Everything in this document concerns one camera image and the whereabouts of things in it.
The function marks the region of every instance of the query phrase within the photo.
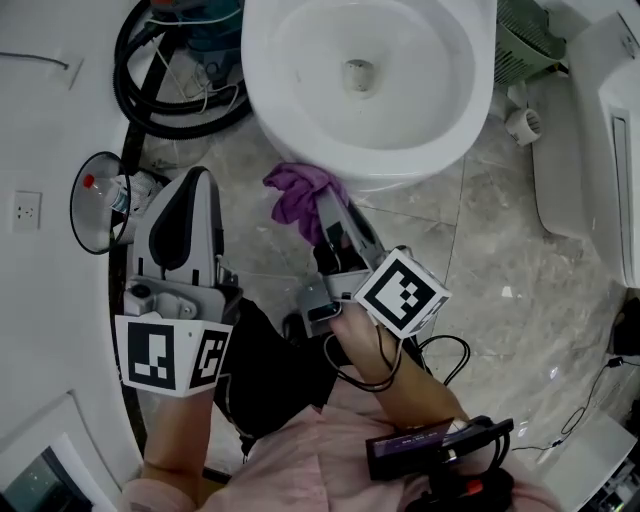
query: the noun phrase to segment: black and white marker cube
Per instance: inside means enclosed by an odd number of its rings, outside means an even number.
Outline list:
[[[215,387],[230,325],[152,316],[116,316],[120,371],[125,385],[170,396]]]
[[[451,293],[399,249],[389,254],[355,299],[400,339],[418,334]]]

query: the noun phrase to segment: toilet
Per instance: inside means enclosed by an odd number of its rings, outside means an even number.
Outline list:
[[[245,0],[251,105],[286,160],[352,192],[461,158],[493,89],[497,0]]]
[[[614,13],[570,41],[570,76],[533,84],[530,105],[545,127],[533,145],[542,224],[590,240],[611,276],[638,288],[640,25],[631,21]]]

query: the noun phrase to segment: pink shirt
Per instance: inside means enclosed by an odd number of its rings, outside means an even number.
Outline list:
[[[349,368],[356,378],[355,369]],[[403,511],[427,489],[426,477],[393,482],[369,479],[365,441],[393,432],[375,396],[336,382],[322,411],[307,407],[283,428],[261,439],[229,484],[214,493],[206,512]],[[463,462],[463,471],[486,469],[493,448]],[[559,511],[551,494],[509,455],[502,465],[514,477],[514,510]],[[153,480],[135,480],[122,493],[122,512],[192,512],[181,491]]]

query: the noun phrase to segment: marble floor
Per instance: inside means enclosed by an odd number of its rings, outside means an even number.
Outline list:
[[[315,271],[296,228],[270,218],[278,193],[261,180],[280,157],[253,118],[208,143],[199,163],[220,186],[226,263],[245,295],[279,325]],[[608,278],[589,244],[542,227],[530,149],[518,147],[490,116],[466,156],[439,175],[354,199],[385,246],[411,246],[453,292],[423,337],[454,334],[469,342],[469,364],[451,384],[469,415],[514,418],[512,446],[557,440],[607,360],[609,331],[626,290]],[[444,379],[460,354],[456,344],[442,341],[425,356]],[[621,419],[638,390],[640,371],[606,370],[592,406]],[[149,424],[155,399],[145,393],[140,399]],[[562,449],[544,464],[537,451],[517,453],[541,471]],[[216,412],[207,464],[233,473],[241,462],[237,436]]]

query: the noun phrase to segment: purple cloth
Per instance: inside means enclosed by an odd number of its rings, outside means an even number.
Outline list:
[[[271,218],[278,224],[297,220],[300,234],[314,247],[324,240],[316,195],[330,186],[345,206],[349,205],[349,195],[338,179],[312,165],[278,164],[262,183],[284,192],[273,207]]]

